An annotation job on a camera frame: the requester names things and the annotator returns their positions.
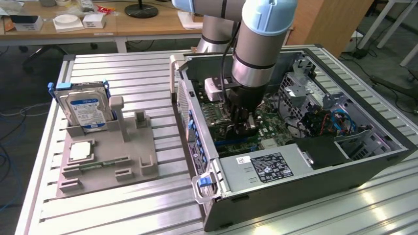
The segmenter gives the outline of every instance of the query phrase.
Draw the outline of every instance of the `table leg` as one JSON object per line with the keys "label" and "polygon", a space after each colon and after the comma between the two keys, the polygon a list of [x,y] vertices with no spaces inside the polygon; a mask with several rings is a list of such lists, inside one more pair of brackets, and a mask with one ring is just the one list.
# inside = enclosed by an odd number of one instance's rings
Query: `table leg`
{"label": "table leg", "polygon": [[125,37],[114,38],[114,43],[117,47],[117,53],[126,53],[128,51],[125,49]]}
{"label": "table leg", "polygon": [[384,43],[387,42],[388,38],[391,37],[392,33],[395,32],[395,30],[397,29],[400,23],[403,22],[404,18],[407,17],[408,13],[411,12],[413,6],[416,5],[416,1],[413,1],[409,6],[405,8],[405,10],[401,12],[401,14],[399,15],[395,23],[392,24],[392,26],[389,27],[389,30],[387,31],[383,39],[380,40],[379,44],[377,44],[377,48],[380,49],[384,46]]}
{"label": "table leg", "polygon": [[357,45],[359,49],[361,49],[364,47],[364,45],[365,45],[365,43],[367,43],[367,41],[368,41],[373,31],[376,30],[379,24],[383,21],[384,16],[387,15],[387,12],[389,11],[389,9],[391,9],[391,7],[393,5],[393,2],[395,2],[393,0],[389,0],[388,3],[385,4],[385,7],[384,7],[383,11],[380,12],[375,22],[372,23],[372,26],[369,27],[369,29],[368,29],[368,31],[367,31],[361,41],[359,42],[359,45]]}
{"label": "table leg", "polygon": [[411,52],[407,54],[407,56],[404,57],[404,59],[400,62],[400,66],[404,67],[407,65],[407,63],[411,61],[412,57],[416,55],[418,53],[418,44],[413,47],[413,49],[411,50]]}

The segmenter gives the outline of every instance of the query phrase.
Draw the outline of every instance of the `hard drive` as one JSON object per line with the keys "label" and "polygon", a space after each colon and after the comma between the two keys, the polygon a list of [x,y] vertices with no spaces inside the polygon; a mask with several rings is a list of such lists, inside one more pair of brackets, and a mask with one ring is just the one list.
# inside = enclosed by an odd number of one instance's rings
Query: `hard drive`
{"label": "hard drive", "polygon": [[85,133],[106,130],[105,122],[114,119],[109,107],[108,83],[59,83],[47,91],[55,99],[69,126],[79,125]]}

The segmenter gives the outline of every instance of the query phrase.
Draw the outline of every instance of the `warning label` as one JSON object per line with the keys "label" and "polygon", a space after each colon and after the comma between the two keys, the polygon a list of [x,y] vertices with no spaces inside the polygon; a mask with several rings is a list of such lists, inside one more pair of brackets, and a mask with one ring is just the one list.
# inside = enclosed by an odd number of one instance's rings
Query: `warning label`
{"label": "warning label", "polygon": [[250,162],[262,183],[293,175],[280,153],[250,158]]}

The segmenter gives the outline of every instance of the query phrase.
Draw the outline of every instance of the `white sticker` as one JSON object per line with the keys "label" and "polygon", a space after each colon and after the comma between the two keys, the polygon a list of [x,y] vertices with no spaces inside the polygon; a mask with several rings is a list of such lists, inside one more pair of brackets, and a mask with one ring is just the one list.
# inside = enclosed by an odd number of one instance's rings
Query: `white sticker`
{"label": "white sticker", "polygon": [[94,33],[94,36],[112,36],[113,33]]}
{"label": "white sticker", "polygon": [[83,128],[97,128],[103,126],[105,119],[102,112],[97,110],[97,99],[82,99],[70,101],[70,106],[75,114],[78,124]]}
{"label": "white sticker", "polygon": [[237,164],[244,164],[250,162],[250,157],[249,156],[242,156],[236,158]]}

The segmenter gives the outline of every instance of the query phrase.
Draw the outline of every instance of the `aluminum workbench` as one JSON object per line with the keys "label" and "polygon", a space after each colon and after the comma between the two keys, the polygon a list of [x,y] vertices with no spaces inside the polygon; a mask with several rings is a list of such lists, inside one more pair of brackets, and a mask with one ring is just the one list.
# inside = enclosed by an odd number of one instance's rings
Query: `aluminum workbench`
{"label": "aluminum workbench", "polygon": [[[306,47],[383,117],[418,144],[418,127],[331,54]],[[15,234],[381,234],[418,231],[418,156],[380,172],[365,184],[210,233],[202,232],[169,100],[169,55],[162,51],[78,55],[63,61],[58,82],[106,79],[112,95],[122,95],[124,116],[150,116],[158,179],[55,199],[66,121],[51,103]],[[339,88],[316,71],[329,93]]]}

